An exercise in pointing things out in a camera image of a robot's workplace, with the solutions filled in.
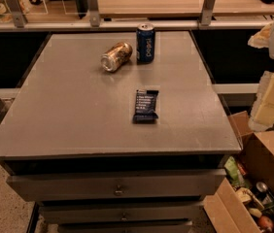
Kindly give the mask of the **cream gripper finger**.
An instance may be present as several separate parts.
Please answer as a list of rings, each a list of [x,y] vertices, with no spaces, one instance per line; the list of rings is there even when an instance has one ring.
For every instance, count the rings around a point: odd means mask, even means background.
[[[258,33],[249,39],[248,45],[257,49],[267,48],[269,46],[271,27],[271,23],[265,25]]]
[[[252,106],[249,127],[265,131],[274,125],[274,72],[265,71],[257,88],[257,99]]]

